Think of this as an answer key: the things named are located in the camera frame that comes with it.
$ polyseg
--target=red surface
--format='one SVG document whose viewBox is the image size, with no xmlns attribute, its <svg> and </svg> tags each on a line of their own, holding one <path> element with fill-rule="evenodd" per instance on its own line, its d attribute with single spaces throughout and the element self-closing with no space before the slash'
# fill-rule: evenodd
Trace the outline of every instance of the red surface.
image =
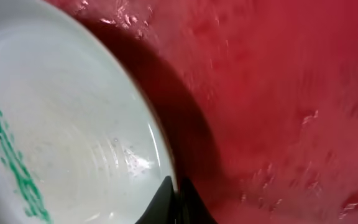
<svg viewBox="0 0 358 224">
<path fill-rule="evenodd" d="M 358 223 L 358 0 L 49 0 L 154 104 L 220 224 Z"/>
</svg>

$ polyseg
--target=water droplet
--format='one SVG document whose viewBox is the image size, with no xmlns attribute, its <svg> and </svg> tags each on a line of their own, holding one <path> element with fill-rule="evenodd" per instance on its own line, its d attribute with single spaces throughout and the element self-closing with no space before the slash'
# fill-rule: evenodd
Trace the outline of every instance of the water droplet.
<svg viewBox="0 0 358 224">
<path fill-rule="evenodd" d="M 313 171 L 310 174 L 310 178 L 306 182 L 305 187 L 307 190 L 311 190 L 312 192 L 315 193 L 315 195 L 317 197 L 319 197 L 321 192 L 323 191 L 323 188 L 321 187 L 321 182 L 320 182 L 320 173 Z"/>
<path fill-rule="evenodd" d="M 303 121 L 302 121 L 302 124 L 308 124 L 311 122 L 311 120 L 315 119 L 315 118 L 318 118 L 318 110 L 315 110 L 315 111 L 307 111 L 307 113 L 309 115 L 305 115 L 303 117 Z"/>
<path fill-rule="evenodd" d="M 269 212 L 273 213 L 274 211 L 276 211 L 278 205 L 280 205 L 282 201 L 283 200 L 280 199 L 280 200 L 276 201 L 273 205 L 269 206 L 268 207 Z"/>
<path fill-rule="evenodd" d="M 267 166 L 267 172 L 268 173 L 271 173 L 272 172 L 272 169 L 273 169 L 273 164 L 272 163 L 269 163 L 268 166 Z"/>
<path fill-rule="evenodd" d="M 270 184 L 272 184 L 274 181 L 274 176 L 273 175 L 268 175 L 266 176 L 265 182 L 263 184 L 263 189 L 266 189 Z"/>
<path fill-rule="evenodd" d="M 129 20 L 129 16 L 127 14 L 124 15 L 124 20 L 125 20 L 125 23 L 128 24 L 129 26 L 131 26 L 131 22 Z"/>
<path fill-rule="evenodd" d="M 135 38 L 136 38 L 136 39 L 141 39 L 141 38 L 143 38 L 143 32 L 138 29 Z"/>
<path fill-rule="evenodd" d="M 345 200 L 342 205 L 342 211 L 339 215 L 340 219 L 343 219 L 349 213 L 358 211 L 358 192 L 353 193 L 349 198 Z"/>
<path fill-rule="evenodd" d="M 114 20 L 114 19 L 112 19 L 112 20 L 109 20 L 109 19 L 100 19 L 100 21 L 101 22 L 103 22 L 103 23 L 106 23 L 106 24 L 111 24 L 111 25 L 116 25 L 117 24 L 117 22 Z"/>
<path fill-rule="evenodd" d="M 86 9 L 86 7 L 89 6 L 89 3 L 86 0 L 82 0 L 81 2 L 77 3 L 77 10 L 75 11 L 75 13 L 80 13 L 81 11 L 83 11 L 84 9 Z"/>
<path fill-rule="evenodd" d="M 262 209 L 264 206 L 265 206 L 265 200 L 262 197 L 258 198 L 258 208 Z"/>
<path fill-rule="evenodd" d="M 137 23 L 137 21 L 138 21 L 136 16 L 131 16 L 130 19 L 133 23 Z"/>
<path fill-rule="evenodd" d="M 247 200 L 247 195 L 245 193 L 241 194 L 241 203 L 244 203 Z"/>
</svg>

